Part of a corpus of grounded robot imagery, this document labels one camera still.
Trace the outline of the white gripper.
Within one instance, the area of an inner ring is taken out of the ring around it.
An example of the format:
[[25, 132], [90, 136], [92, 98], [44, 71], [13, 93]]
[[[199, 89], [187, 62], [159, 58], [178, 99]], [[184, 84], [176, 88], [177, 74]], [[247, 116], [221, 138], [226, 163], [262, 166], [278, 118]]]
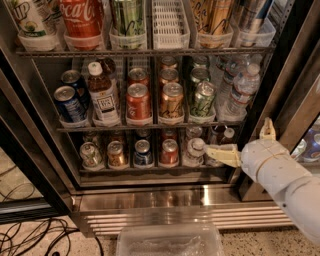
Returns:
[[246, 144], [242, 152], [236, 144], [205, 145], [204, 151], [210, 158], [228, 166], [241, 166], [267, 192], [280, 192], [292, 182], [311, 176], [283, 145], [275, 141], [276, 132], [269, 117], [264, 119], [259, 138]]

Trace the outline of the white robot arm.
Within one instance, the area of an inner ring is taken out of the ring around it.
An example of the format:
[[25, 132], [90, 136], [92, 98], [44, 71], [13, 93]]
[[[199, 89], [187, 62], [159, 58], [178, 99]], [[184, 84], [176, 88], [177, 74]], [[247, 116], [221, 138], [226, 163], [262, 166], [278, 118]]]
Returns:
[[269, 117], [259, 138], [242, 151], [236, 144], [205, 144], [204, 152], [228, 166], [240, 167], [268, 192], [307, 239], [320, 244], [320, 178], [295, 161], [276, 140]]

